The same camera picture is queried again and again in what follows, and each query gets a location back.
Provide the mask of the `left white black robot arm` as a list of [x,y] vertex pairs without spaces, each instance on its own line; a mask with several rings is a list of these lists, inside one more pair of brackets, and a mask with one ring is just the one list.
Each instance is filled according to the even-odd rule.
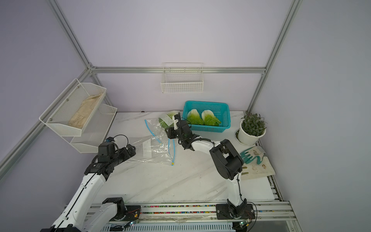
[[97,213],[85,220],[100,189],[115,167],[136,155],[136,147],[119,148],[113,142],[99,145],[98,153],[84,172],[83,180],[62,214],[42,232],[99,232],[111,220],[121,221],[128,214],[122,197],[105,199]]

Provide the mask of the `chinese cabbage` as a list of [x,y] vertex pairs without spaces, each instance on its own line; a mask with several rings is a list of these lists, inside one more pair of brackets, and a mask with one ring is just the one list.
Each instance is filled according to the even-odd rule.
[[214,115],[211,110],[204,110],[202,112],[202,119],[205,126],[219,126],[221,121]]
[[196,109],[190,110],[186,119],[192,125],[204,125],[204,121]]

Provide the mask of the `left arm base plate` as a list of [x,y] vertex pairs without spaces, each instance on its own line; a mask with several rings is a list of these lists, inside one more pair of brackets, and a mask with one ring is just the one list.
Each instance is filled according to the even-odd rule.
[[140,205],[125,205],[125,209],[118,210],[117,214],[109,221],[135,221],[141,212]]

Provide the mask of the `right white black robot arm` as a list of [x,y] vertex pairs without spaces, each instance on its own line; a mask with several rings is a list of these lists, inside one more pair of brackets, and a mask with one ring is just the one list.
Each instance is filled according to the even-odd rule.
[[225,206],[232,218],[239,218],[248,206],[241,193],[240,179],[243,160],[228,139],[221,142],[202,138],[191,131],[187,120],[180,114],[173,116],[173,125],[166,129],[169,139],[178,139],[184,150],[209,153],[218,173],[227,181],[228,198]]

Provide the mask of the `clear zip-top bag blue seal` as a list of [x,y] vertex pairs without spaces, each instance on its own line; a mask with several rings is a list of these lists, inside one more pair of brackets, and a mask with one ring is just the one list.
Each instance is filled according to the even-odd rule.
[[154,136],[133,137],[129,143],[136,148],[136,155],[128,160],[134,163],[158,163],[173,166],[175,162],[175,144],[170,139],[161,140]]

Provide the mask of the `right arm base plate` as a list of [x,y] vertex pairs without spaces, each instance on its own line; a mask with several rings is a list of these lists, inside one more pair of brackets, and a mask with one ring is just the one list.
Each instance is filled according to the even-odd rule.
[[242,203],[239,206],[233,204],[217,204],[217,219],[255,219],[256,215],[252,204]]

